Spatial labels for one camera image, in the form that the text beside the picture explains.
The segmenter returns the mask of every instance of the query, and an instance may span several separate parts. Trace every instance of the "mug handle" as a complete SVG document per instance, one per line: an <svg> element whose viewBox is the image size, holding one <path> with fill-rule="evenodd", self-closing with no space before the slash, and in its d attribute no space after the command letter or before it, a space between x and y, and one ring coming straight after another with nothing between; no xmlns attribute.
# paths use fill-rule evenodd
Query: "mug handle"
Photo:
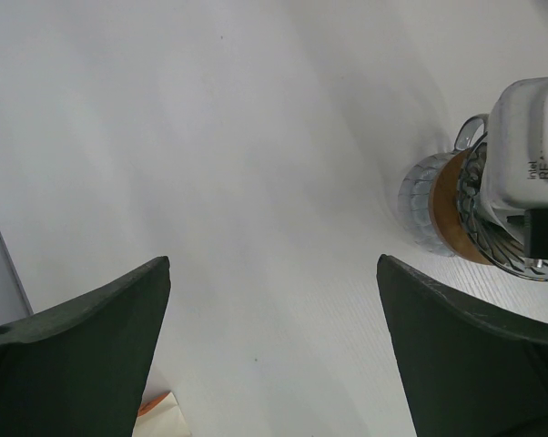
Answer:
<svg viewBox="0 0 548 437"><path fill-rule="evenodd" d="M484 126L482 136L484 136L489 126L489 115L479 114L478 116L470 117L460 128L460 132L454 141L454 153L462 152L467 148L470 148L476 142L474 135L478 132L478 129Z"/></svg>

